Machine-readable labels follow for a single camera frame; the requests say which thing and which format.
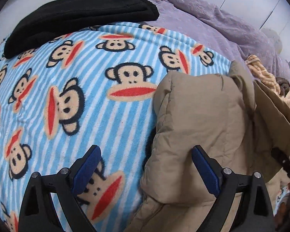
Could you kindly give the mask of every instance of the purple blanket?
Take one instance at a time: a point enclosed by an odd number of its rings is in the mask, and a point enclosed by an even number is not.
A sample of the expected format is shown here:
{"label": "purple blanket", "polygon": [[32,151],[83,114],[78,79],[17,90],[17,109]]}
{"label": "purple blanket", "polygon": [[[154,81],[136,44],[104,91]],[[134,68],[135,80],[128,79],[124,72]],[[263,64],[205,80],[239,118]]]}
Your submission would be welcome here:
{"label": "purple blanket", "polygon": [[181,32],[215,50],[229,60],[244,61],[257,55],[265,68],[290,82],[290,69],[270,40],[255,27],[203,0],[150,0],[160,13],[157,21],[146,22]]}

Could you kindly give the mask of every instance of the blue striped blanket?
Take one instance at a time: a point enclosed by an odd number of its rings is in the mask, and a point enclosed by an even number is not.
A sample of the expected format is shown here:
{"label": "blue striped blanket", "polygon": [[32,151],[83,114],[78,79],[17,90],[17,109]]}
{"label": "blue striped blanket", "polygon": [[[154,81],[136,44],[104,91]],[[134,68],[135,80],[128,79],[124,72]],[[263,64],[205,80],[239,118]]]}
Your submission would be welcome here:
{"label": "blue striped blanket", "polygon": [[142,201],[139,180],[156,121],[157,85],[169,70],[226,75],[230,67],[186,35],[129,22],[66,34],[9,60],[3,47],[0,217],[11,231],[17,231],[31,173],[70,167],[92,144],[102,159],[78,201],[99,232],[123,231]]}

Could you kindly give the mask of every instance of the folded black clothing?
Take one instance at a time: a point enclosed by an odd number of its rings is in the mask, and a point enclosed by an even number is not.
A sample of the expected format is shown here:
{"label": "folded black clothing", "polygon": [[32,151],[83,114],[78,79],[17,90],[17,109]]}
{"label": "folded black clothing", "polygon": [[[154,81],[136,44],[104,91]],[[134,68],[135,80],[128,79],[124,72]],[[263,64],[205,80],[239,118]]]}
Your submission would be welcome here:
{"label": "folded black clothing", "polygon": [[38,48],[55,37],[85,27],[118,21],[155,21],[157,7],[148,0],[56,0],[22,19],[7,39],[5,58]]}

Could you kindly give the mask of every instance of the silver bolt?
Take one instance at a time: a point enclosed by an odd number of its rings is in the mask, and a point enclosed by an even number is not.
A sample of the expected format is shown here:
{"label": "silver bolt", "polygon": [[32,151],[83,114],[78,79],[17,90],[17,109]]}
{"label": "silver bolt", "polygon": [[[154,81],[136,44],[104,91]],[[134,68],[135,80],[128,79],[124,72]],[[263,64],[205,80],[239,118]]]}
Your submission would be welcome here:
{"label": "silver bolt", "polygon": [[255,176],[256,178],[261,178],[261,174],[260,174],[259,172],[255,172],[255,173],[254,173],[254,176]]}
{"label": "silver bolt", "polygon": [[223,169],[223,172],[225,174],[231,174],[232,173],[232,170],[230,168],[226,167],[226,168]]}
{"label": "silver bolt", "polygon": [[65,168],[63,168],[63,169],[60,170],[60,173],[61,174],[67,174],[68,171],[69,171],[69,169],[65,167]]}
{"label": "silver bolt", "polygon": [[33,172],[32,175],[31,175],[31,177],[32,177],[32,178],[36,178],[38,175],[39,175],[38,172]]}

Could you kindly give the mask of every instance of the blue gripper pad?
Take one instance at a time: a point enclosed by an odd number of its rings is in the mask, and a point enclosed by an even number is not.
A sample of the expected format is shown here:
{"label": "blue gripper pad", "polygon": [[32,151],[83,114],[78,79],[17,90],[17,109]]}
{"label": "blue gripper pad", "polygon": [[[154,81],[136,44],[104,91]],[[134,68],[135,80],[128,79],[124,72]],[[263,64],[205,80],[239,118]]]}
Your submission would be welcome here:
{"label": "blue gripper pad", "polygon": [[73,179],[73,187],[71,189],[71,192],[74,197],[76,197],[78,194],[81,194],[84,191],[93,172],[95,171],[95,169],[98,166],[98,163],[101,160],[100,147],[96,145],[91,146],[90,149],[87,151],[87,153],[84,155],[84,157],[87,156],[87,158],[85,158],[83,164],[80,166],[79,170],[77,171]]}
{"label": "blue gripper pad", "polygon": [[220,194],[218,177],[197,148],[192,149],[192,161],[197,168],[208,192],[218,198]]}

